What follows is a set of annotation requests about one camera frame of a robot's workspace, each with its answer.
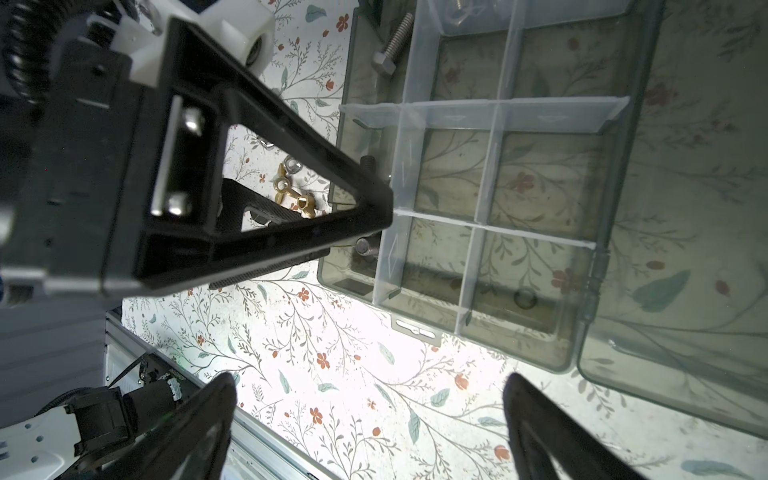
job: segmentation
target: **black metal bracket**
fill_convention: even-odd
[[[121,298],[246,280],[392,222],[392,191],[196,25],[170,22],[157,88],[131,83],[130,58],[93,45],[72,42],[61,64],[3,246],[0,273],[6,292],[23,290],[17,300],[33,290]],[[199,131],[184,128],[179,108],[197,109]],[[350,192],[355,208],[302,219],[224,180],[235,124]],[[158,211],[160,190],[184,193],[189,212]],[[246,210],[269,226],[240,232]]]

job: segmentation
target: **floral tablecloth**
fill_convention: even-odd
[[[356,2],[312,1],[265,2],[277,32],[262,81],[334,142]],[[650,102],[677,94],[663,79],[654,84]],[[271,197],[282,156],[233,127],[225,175]],[[294,185],[328,210],[326,180],[304,169]],[[389,314],[319,286],[316,269],[128,299],[123,322],[202,379],[232,372],[242,409],[340,478],[515,478],[501,405],[511,372],[649,478],[768,478],[763,440],[593,385],[577,371],[556,376],[451,336],[426,345],[392,331]]]

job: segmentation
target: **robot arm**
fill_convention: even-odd
[[[139,389],[124,395],[119,387],[77,389],[52,400],[31,419],[0,429],[0,478],[50,480],[94,471],[124,455],[137,438],[199,391],[151,354],[123,375],[137,364],[144,381]]]

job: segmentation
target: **bolt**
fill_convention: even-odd
[[[186,217],[192,212],[192,202],[187,192],[171,192],[165,200],[165,210],[175,217]]]
[[[197,107],[186,107],[182,112],[181,117],[184,120],[184,126],[187,127],[187,130],[190,133],[195,134],[198,137],[203,136],[205,117],[203,116],[203,111],[201,109]]]
[[[371,174],[376,173],[376,157],[373,155],[363,155],[360,157],[360,167]]]
[[[389,41],[384,47],[384,50],[373,54],[373,60],[371,61],[373,69],[379,72],[383,77],[392,77],[396,68],[395,60],[400,55],[406,42],[411,39],[412,33],[413,14],[406,13],[406,16],[400,21],[400,25],[397,26],[395,33],[389,37]]]
[[[286,159],[283,160],[283,166],[286,168],[288,174],[294,175],[299,173],[303,165],[297,159],[288,155]]]
[[[445,20],[458,27],[469,18],[473,8],[472,0],[449,0],[445,7]]]

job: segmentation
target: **black cable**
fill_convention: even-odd
[[[111,0],[17,0],[5,28],[5,76],[19,97],[43,104],[51,89],[51,47],[67,20]]]
[[[147,357],[147,355],[149,355],[149,354],[148,353],[143,354],[139,358],[135,359],[129,366],[125,367],[125,370],[123,370],[120,375],[114,377],[114,379],[112,380],[112,383],[109,384],[108,388],[112,388],[112,386],[115,383],[119,382],[121,378],[126,376],[128,374],[128,372],[130,372],[131,370],[135,369],[136,365],[141,363]]]
[[[48,410],[58,407],[62,403],[66,402],[67,400],[71,399],[72,397],[79,395],[81,393],[86,393],[88,390],[91,390],[91,387],[82,386],[76,389],[72,389],[69,392],[64,392],[55,399],[51,400],[50,402],[46,403],[43,408],[40,409],[39,412],[35,413],[35,416],[42,415],[43,413],[46,413]]]
[[[116,376],[112,380],[112,383],[110,383],[109,387],[107,387],[107,388],[112,388],[112,386],[116,382],[119,382],[120,379],[122,379],[124,376],[126,376],[131,370],[136,368],[136,365],[141,363],[141,361],[144,360],[144,358],[146,356],[147,356],[147,354],[145,353],[144,355],[142,355],[139,358],[135,359],[129,366],[127,366],[125,368],[125,370],[123,370],[121,372],[120,375]],[[50,402],[46,403],[45,406],[43,408],[41,408],[39,412],[35,413],[35,416],[41,415],[42,413],[46,413],[48,410],[53,409],[54,407],[58,407],[58,406],[64,404],[65,402],[70,400],[72,397],[80,395],[82,393],[86,393],[86,392],[88,392],[90,390],[92,390],[91,387],[82,386],[82,387],[79,387],[79,388],[76,388],[76,389],[72,389],[72,390],[70,390],[68,392],[64,392],[61,395],[59,395],[58,397],[56,397],[55,399],[53,399]]]

